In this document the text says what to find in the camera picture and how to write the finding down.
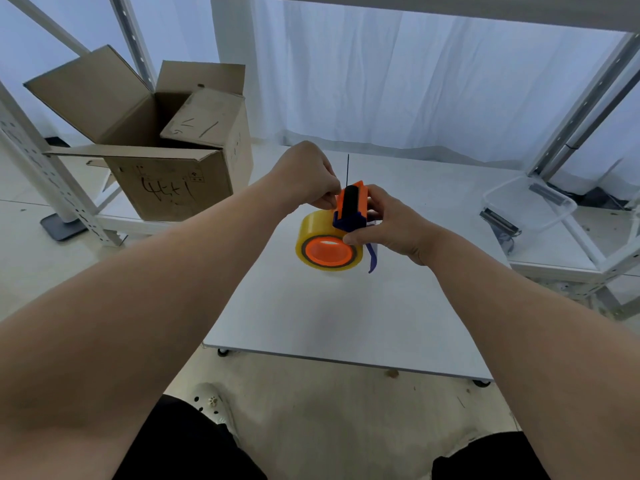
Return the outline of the person's left hand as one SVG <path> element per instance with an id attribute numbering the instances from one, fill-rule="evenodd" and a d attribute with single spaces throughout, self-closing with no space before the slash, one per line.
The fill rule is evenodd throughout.
<path id="1" fill-rule="evenodd" d="M 310 170 L 321 162 L 329 162 L 324 152 L 316 144 L 303 141 L 286 150 L 268 172 L 269 192 L 286 213 L 292 213 L 301 205 L 309 205 L 307 177 Z"/>

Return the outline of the person's right hand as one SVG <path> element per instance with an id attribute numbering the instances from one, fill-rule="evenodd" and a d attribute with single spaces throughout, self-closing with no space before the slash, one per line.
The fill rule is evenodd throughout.
<path id="1" fill-rule="evenodd" d="M 408 257 L 419 266 L 427 266 L 432 251 L 446 233 L 438 226 L 377 185 L 369 185 L 367 216 L 372 226 L 383 227 L 382 245 Z"/>

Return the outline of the orange and blue tape dispenser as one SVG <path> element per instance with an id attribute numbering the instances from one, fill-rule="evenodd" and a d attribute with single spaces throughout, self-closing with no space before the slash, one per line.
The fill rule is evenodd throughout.
<path id="1" fill-rule="evenodd" d="M 334 230 L 340 230 L 343 233 L 351 233 L 357 229 L 366 228 L 369 224 L 368 213 L 369 189 L 363 181 L 345 187 L 337 198 L 337 210 L 333 213 L 332 226 Z M 368 273 L 371 274 L 378 263 L 376 244 L 364 244 L 363 246 L 350 246 L 358 248 L 360 254 L 367 250 L 370 256 L 370 265 Z M 346 269 L 355 262 L 356 251 L 351 252 L 352 257 L 346 264 L 333 265 L 337 269 Z"/>

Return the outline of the yellowish clear packing tape roll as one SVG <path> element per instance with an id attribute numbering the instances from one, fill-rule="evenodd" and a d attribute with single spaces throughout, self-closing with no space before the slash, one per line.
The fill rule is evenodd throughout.
<path id="1" fill-rule="evenodd" d="M 352 269 L 363 258 L 362 246 L 344 243 L 347 232 L 333 226 L 333 212 L 316 210 L 300 224 L 296 255 L 307 266 L 320 271 L 338 272 Z"/>

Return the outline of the person's left forearm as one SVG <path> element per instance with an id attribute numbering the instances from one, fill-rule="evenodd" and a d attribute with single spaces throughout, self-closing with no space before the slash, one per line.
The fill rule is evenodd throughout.
<path id="1" fill-rule="evenodd" d="M 300 189 L 263 177 L 0 322 L 0 480 L 110 480 Z"/>

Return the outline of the person's right forearm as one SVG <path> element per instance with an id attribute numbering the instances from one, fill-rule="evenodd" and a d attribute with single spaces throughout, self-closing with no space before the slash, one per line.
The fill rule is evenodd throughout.
<path id="1" fill-rule="evenodd" d="M 640 337 L 450 231 L 416 250 L 551 480 L 640 480 Z"/>

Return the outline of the grey metal latch clip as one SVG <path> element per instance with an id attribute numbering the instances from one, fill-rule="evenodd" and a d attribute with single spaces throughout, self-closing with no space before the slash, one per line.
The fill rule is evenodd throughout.
<path id="1" fill-rule="evenodd" d="M 498 215 L 489 208 L 482 209 L 479 216 L 487 222 L 494 231 L 498 232 L 498 236 L 507 235 L 509 238 L 518 237 L 522 233 L 522 229 L 512 224 L 510 221 Z"/>
<path id="2" fill-rule="evenodd" d="M 556 207 L 564 207 L 568 204 L 567 198 L 562 193 L 558 193 L 546 185 L 532 183 L 529 186 L 529 190 L 530 192 L 541 196 L 549 204 L 553 204 Z"/>

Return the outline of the white curtain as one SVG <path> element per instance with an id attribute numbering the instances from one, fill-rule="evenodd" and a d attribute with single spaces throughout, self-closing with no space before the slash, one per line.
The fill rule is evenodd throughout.
<path id="1" fill-rule="evenodd" d="M 614 108 L 550 178 L 620 200 L 640 194 L 640 0 L 0 0 L 0 82 L 69 144 L 26 82 L 109 45 L 157 89 L 163 62 L 245 66 L 254 137 L 533 169 L 626 43 Z"/>

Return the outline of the open brown cardboard box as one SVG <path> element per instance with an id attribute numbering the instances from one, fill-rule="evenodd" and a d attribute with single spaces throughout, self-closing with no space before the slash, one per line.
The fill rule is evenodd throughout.
<path id="1" fill-rule="evenodd" d="M 139 217 L 180 222 L 250 183 L 245 65 L 164 61 L 156 90 L 107 45 L 24 83 L 92 144 Z"/>

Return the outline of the clear plastic container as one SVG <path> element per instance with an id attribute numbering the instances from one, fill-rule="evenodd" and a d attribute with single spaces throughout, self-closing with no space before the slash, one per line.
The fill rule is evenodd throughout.
<path id="1" fill-rule="evenodd" d="M 551 188 L 539 178 L 515 177 L 485 192 L 481 199 L 482 209 L 489 208 L 521 228 L 523 232 L 532 233 L 542 233 L 566 217 L 571 217 L 577 208 L 574 200 L 562 193 L 568 204 L 556 207 L 541 196 L 530 192 L 529 186 L 532 183 Z"/>

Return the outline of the white perforated clog shoe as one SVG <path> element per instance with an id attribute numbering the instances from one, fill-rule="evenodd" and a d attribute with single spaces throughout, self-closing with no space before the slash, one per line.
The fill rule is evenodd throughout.
<path id="1" fill-rule="evenodd" d="M 224 426 L 234 442 L 240 445 L 230 405 L 212 383 L 198 383 L 189 395 L 191 405 L 219 426 Z"/>

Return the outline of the white perforated metal rack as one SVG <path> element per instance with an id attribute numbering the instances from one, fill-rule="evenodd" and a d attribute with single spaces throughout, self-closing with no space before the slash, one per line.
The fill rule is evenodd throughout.
<path id="1" fill-rule="evenodd" d="M 21 13 L 41 26 L 73 51 L 82 56 L 89 50 L 55 22 L 30 0 L 6 0 Z M 151 90 L 156 87 L 157 72 L 150 59 L 147 45 L 131 0 L 109 0 L 120 25 L 132 59 L 144 83 Z M 122 189 L 112 183 L 92 200 L 67 167 L 55 155 L 50 155 L 51 146 L 41 136 L 14 97 L 0 80 L 0 150 L 10 158 L 47 204 L 64 220 L 72 215 L 81 218 L 89 232 L 104 246 L 118 247 L 126 239 L 127 232 L 153 235 L 162 231 L 166 224 L 152 223 L 139 217 L 103 216 L 109 204 L 124 201 Z"/>
<path id="2" fill-rule="evenodd" d="M 640 214 L 640 18 L 617 0 L 211 0 L 256 138 L 510 170 Z"/>

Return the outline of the black shorts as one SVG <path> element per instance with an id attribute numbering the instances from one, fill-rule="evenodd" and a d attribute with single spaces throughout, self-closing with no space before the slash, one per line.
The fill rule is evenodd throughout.
<path id="1" fill-rule="evenodd" d="M 113 480 L 268 480 L 230 428 L 162 395 Z M 437 457 L 421 480 L 551 480 L 521 431 L 466 440 Z"/>

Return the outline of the black flat base plate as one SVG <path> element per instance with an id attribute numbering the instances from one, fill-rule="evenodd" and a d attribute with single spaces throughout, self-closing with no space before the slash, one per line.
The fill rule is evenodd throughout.
<path id="1" fill-rule="evenodd" d="M 40 225 L 56 242 L 65 242 L 89 231 L 83 220 L 75 215 L 66 221 L 58 213 L 50 214 L 40 220 Z"/>

